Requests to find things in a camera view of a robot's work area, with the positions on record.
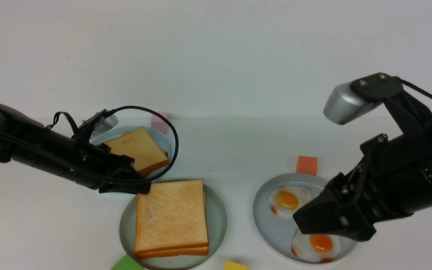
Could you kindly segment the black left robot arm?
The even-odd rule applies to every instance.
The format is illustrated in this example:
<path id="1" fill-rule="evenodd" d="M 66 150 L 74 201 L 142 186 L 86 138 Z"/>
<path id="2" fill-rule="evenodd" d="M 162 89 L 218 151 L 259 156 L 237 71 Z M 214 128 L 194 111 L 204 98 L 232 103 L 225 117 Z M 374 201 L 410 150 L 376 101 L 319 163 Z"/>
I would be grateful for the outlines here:
<path id="1" fill-rule="evenodd" d="M 166 174 L 179 154 L 179 136 L 174 125 L 160 113 L 141 106 L 128 109 L 146 111 L 168 124 L 173 132 L 173 158 L 153 177 L 144 177 L 133 168 L 138 164 L 129 155 L 111 153 L 111 147 L 89 142 L 96 124 L 122 108 L 103 110 L 77 127 L 67 112 L 56 112 L 53 123 L 43 126 L 21 112 L 0 104 L 0 163 L 17 161 L 41 171 L 71 180 L 100 193 L 147 194 L 151 183 Z M 376 232 L 374 220 L 359 203 L 365 186 L 367 168 L 358 178 L 338 174 L 322 193 L 292 212 L 304 234 L 333 234 L 355 241 L 368 241 Z"/>

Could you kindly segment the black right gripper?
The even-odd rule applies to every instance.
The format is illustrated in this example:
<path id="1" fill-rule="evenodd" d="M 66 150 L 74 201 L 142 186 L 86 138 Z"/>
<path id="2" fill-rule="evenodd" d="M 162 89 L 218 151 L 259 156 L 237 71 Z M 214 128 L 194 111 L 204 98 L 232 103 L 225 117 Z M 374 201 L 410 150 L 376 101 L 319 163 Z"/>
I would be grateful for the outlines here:
<path id="1" fill-rule="evenodd" d="M 372 144 L 347 173 L 295 214 L 303 234 L 331 234 L 369 241 L 375 223 L 412 216 L 432 207 L 432 138 L 397 137 Z"/>

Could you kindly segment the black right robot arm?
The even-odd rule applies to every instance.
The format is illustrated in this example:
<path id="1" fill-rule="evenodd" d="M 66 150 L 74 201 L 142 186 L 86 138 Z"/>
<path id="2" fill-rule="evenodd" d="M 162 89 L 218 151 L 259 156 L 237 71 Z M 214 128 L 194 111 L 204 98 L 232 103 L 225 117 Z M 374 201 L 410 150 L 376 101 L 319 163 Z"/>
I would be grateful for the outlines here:
<path id="1" fill-rule="evenodd" d="M 363 157 L 338 173 L 322 193 L 293 215 L 304 234 L 334 234 L 364 242 L 375 223 L 432 207 L 432 113 L 402 91 L 383 101 L 402 134 L 383 134 L 360 146 Z"/>

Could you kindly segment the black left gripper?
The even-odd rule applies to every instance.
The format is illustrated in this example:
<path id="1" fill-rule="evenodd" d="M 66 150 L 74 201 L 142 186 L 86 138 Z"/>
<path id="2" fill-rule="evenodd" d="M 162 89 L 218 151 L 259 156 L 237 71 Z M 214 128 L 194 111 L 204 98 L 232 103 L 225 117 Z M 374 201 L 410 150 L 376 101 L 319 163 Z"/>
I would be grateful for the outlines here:
<path id="1" fill-rule="evenodd" d="M 148 194 L 151 181 L 136 175 L 134 158 L 109 147 L 76 145 L 62 154 L 62 178 L 99 193 Z"/>

